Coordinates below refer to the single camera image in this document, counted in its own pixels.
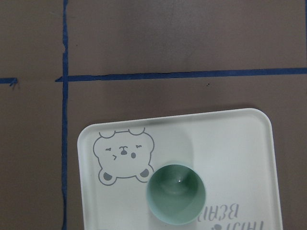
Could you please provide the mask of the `green cup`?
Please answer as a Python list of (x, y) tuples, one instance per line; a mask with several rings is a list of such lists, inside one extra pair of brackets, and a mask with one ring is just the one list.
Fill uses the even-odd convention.
[(146, 198), (150, 211), (157, 219), (170, 225), (185, 225), (201, 213), (206, 202), (206, 188), (192, 168), (169, 164), (152, 174)]

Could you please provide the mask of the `white bear tray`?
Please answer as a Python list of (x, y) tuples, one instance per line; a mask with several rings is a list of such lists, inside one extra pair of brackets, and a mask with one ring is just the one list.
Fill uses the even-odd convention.
[[(253, 108), (93, 124), (77, 142), (86, 230), (281, 230), (272, 125)], [(149, 210), (157, 169), (181, 163), (203, 179), (206, 202), (185, 225)]]

